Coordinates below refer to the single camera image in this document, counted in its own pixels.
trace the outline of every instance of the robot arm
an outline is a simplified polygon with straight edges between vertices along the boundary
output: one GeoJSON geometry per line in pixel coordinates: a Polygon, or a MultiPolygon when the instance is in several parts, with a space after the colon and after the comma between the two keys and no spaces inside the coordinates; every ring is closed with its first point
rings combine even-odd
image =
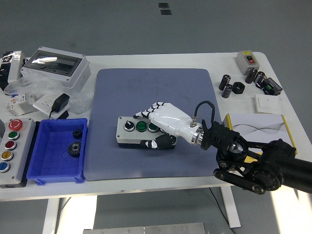
{"type": "Polygon", "coordinates": [[[156,102],[134,118],[148,118],[170,136],[183,137],[190,144],[200,145],[203,150],[211,145],[216,147],[219,168],[214,170],[214,176],[218,179],[257,194],[277,190],[282,184],[312,193],[312,163],[294,158],[294,147],[281,139],[270,143],[248,142],[238,132],[214,121],[214,115],[215,107],[209,101],[198,104],[193,118],[170,103],[156,102]],[[204,103],[213,109],[209,129],[205,120],[202,124],[196,122],[198,108],[204,103]],[[256,154],[250,148],[261,149],[263,154],[256,154]],[[256,161],[246,163],[247,156],[256,161]]]}

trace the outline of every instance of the blue plastic bin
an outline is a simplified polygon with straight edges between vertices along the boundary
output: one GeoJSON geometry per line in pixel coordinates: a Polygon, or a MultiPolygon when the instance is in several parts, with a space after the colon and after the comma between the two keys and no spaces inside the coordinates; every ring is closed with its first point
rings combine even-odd
{"type": "Polygon", "coordinates": [[[87,136],[86,118],[42,120],[39,125],[34,151],[29,164],[27,179],[38,185],[55,182],[83,183],[83,158],[87,136]],[[82,139],[75,139],[73,131],[80,129],[82,139]],[[68,147],[81,142],[80,156],[68,153],[68,147]]]}

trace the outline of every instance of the blue mat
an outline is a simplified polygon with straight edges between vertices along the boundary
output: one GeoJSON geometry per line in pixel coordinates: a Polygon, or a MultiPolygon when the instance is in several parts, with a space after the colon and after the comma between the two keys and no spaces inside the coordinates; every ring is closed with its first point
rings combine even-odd
{"type": "MultiPolygon", "coordinates": [[[[204,69],[104,69],[97,74],[84,157],[87,180],[212,176],[217,150],[207,151],[179,137],[173,150],[123,149],[116,140],[119,116],[133,116],[157,101],[170,102],[189,116],[204,100],[215,105],[209,73],[204,69]]],[[[210,127],[211,108],[203,105],[198,121],[210,127]]]]}

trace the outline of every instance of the black power adapter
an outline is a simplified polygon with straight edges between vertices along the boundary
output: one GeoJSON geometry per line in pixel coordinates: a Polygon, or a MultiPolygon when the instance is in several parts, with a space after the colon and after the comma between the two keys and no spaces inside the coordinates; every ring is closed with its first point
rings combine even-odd
{"type": "Polygon", "coordinates": [[[69,101],[69,96],[67,94],[62,94],[57,99],[55,99],[51,108],[49,118],[51,118],[52,112],[58,113],[60,110],[62,110],[68,104],[68,101],[69,101]]]}

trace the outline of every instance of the red button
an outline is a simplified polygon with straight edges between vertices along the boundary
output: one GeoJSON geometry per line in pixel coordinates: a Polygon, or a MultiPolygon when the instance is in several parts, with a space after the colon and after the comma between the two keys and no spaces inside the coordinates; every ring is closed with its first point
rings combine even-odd
{"type": "Polygon", "coordinates": [[[9,129],[12,131],[18,131],[23,126],[23,122],[20,119],[14,119],[9,123],[9,129]]]}
{"type": "Polygon", "coordinates": [[[6,144],[5,144],[5,149],[6,150],[14,150],[16,148],[16,142],[15,141],[8,141],[6,144]]]}

